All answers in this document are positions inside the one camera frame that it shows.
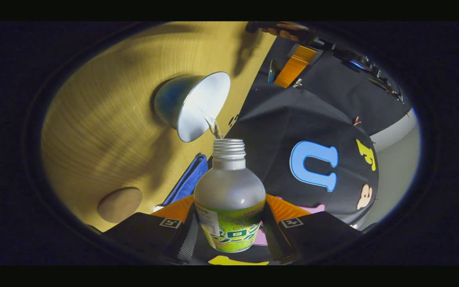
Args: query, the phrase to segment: bottle neck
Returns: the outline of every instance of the bottle neck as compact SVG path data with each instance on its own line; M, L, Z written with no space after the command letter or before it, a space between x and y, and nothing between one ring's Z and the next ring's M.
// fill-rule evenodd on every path
M212 159L214 169L237 170L245 168L245 158L242 159Z
M212 167L215 169L244 169L244 141L235 138L216 139L212 156Z

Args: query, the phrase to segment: yellow tag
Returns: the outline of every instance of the yellow tag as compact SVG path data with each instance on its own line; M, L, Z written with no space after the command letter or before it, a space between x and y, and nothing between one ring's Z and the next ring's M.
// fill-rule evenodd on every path
M227 256L217 256L213 258L212 260L208 261L208 263L212 265L268 265L268 261L260 262L260 263L249 263L249 262L231 260Z
M355 139L357 142L357 147L359 148L359 153L364 155L364 159L367 163L371 165L371 170L377 170L377 164L375 163L375 156L373 155L372 149L368 149L365 145L363 145L357 138Z

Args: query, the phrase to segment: plastic bottle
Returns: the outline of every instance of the plastic bottle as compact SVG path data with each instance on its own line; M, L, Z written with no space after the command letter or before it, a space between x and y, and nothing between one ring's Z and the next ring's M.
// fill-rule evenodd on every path
M253 245L265 205L265 188L245 166L244 141L214 141L212 168L198 181L194 203L214 249L242 252Z

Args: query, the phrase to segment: blue towel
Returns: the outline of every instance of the blue towel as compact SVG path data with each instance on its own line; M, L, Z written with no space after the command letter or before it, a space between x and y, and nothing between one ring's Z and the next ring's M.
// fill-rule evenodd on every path
M198 154L192 161L191 165L186 169L173 190L169 193L166 200L164 200L162 206L166 206L193 194L197 182L207 171L208 163L206 163L206 156Z

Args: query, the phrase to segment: bottle label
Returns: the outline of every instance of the bottle label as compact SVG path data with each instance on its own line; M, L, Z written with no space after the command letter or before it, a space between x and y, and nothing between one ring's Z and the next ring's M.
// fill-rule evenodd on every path
M196 203L196 211L210 245L218 251L236 253L253 245L264 205L265 200L249 208L220 210Z

